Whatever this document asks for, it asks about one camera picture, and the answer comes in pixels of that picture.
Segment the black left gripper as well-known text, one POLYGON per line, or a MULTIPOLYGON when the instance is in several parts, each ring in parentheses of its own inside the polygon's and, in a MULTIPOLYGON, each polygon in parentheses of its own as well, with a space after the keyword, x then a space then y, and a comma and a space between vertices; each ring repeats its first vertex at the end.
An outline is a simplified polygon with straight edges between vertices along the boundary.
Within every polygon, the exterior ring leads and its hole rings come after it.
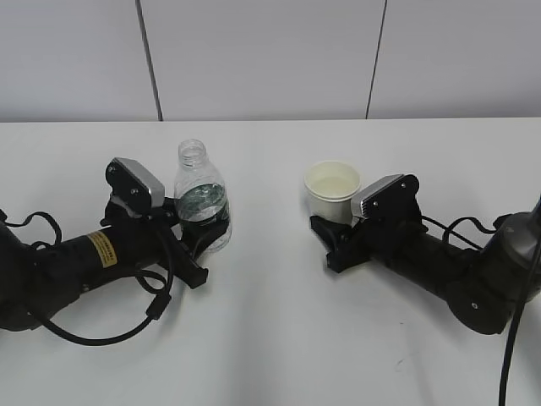
POLYGON ((220 250, 230 239, 228 219, 179 221, 175 200, 169 197, 164 199, 162 207, 138 218, 129 217, 124 209, 108 201, 101 225, 120 266, 142 269, 158 265, 172 271, 190 288, 206 283, 209 274, 195 258, 220 250), (178 224, 181 240, 172 231, 178 224))

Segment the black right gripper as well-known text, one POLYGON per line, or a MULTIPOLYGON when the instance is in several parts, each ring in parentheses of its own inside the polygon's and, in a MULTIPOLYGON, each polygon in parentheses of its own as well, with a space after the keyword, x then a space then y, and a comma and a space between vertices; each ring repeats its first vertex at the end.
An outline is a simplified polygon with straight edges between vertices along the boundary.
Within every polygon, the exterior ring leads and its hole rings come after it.
POLYGON ((427 232, 421 223, 360 220, 355 226, 311 216, 312 231, 327 251, 326 265, 343 272, 372 259, 392 263, 403 247, 427 232))

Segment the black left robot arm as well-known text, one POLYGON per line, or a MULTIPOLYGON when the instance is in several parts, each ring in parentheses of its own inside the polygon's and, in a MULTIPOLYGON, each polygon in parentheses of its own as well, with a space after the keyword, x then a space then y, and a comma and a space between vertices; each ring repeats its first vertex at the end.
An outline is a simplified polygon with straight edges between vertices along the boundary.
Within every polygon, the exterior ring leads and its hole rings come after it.
POLYGON ((121 278, 134 277, 155 295, 146 317, 157 317, 157 305, 168 295, 175 278, 190 288, 203 285, 208 270, 197 262, 223 236, 229 225, 220 210, 198 222, 181 222, 172 199, 145 214, 107 203, 101 229, 64 240, 56 220, 44 211, 30 214, 46 220, 55 233, 53 243, 22 242, 16 224, 1 216, 1 328, 33 330, 89 291, 121 278))

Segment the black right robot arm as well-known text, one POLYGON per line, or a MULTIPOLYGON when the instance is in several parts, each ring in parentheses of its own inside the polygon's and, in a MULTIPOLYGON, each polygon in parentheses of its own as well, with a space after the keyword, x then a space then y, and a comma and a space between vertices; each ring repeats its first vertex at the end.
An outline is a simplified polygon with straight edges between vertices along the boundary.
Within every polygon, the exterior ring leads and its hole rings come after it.
POLYGON ((388 199, 354 226, 312 216, 310 227, 327 248, 326 265, 336 273, 378 261, 444 300, 465 326, 500 334, 515 313, 520 293, 540 292, 533 252, 540 237, 540 209, 499 217, 481 250, 460 249, 430 235, 415 197, 388 199))

